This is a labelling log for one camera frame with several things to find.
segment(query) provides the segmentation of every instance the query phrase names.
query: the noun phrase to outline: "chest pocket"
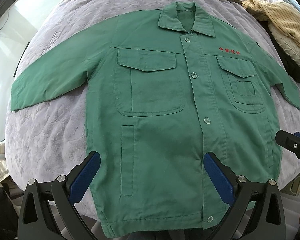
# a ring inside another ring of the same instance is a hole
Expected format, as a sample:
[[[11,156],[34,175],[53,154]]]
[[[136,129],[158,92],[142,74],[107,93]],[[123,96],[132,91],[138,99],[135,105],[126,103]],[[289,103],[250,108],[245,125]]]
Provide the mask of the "chest pocket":
[[[117,110],[125,116],[181,111],[185,99],[176,66],[171,52],[119,48],[114,73]]]
[[[252,62],[217,56],[221,74],[230,101],[245,113],[261,113],[265,110],[260,85]]]

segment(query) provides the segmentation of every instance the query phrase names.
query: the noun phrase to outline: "jacket sleeve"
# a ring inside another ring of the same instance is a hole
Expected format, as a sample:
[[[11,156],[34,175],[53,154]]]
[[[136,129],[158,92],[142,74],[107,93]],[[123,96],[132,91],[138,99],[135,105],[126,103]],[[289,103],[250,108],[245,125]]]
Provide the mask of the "jacket sleeve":
[[[257,71],[262,83],[270,94],[270,88],[276,86],[282,96],[291,105],[300,110],[299,88],[281,67],[268,53],[266,53],[256,42],[253,42],[252,51],[257,65]]]
[[[118,17],[82,30],[49,50],[12,84],[11,111],[63,95],[87,82],[110,47]]]

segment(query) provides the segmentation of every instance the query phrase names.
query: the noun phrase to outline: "striped garment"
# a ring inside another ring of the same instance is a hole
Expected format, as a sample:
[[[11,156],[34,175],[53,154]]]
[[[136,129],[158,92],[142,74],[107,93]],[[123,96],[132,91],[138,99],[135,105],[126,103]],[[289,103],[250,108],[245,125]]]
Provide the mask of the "striped garment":
[[[300,47],[300,12],[286,2],[246,0],[242,6],[259,21],[271,20],[281,33]]]

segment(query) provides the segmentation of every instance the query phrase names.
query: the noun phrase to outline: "white floor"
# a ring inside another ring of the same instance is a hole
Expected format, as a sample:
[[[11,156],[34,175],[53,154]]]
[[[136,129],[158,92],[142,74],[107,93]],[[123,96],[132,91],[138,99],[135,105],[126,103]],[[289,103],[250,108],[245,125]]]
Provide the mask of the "white floor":
[[[0,141],[4,139],[5,116],[13,74],[27,43],[61,0],[19,0],[0,19]]]

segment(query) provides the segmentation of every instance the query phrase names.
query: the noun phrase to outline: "fleece blanket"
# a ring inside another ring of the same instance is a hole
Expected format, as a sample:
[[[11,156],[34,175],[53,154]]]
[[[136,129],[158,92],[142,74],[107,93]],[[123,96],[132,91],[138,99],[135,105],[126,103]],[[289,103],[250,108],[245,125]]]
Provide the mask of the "fleece blanket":
[[[31,40],[16,77],[49,49],[93,24],[135,10],[163,8],[174,1],[196,1],[211,15],[250,35],[282,65],[267,33],[237,3],[226,0],[62,0]],[[86,92],[87,86],[83,85],[54,100],[16,112],[10,112],[8,106],[6,159],[12,178],[22,190],[29,179],[54,180],[60,174],[68,174],[85,158]],[[300,132],[300,111],[286,102],[276,88],[272,88],[271,93],[281,129]],[[299,172],[300,161],[293,153],[283,150],[279,188]],[[89,189],[75,206],[80,214],[97,219]]]

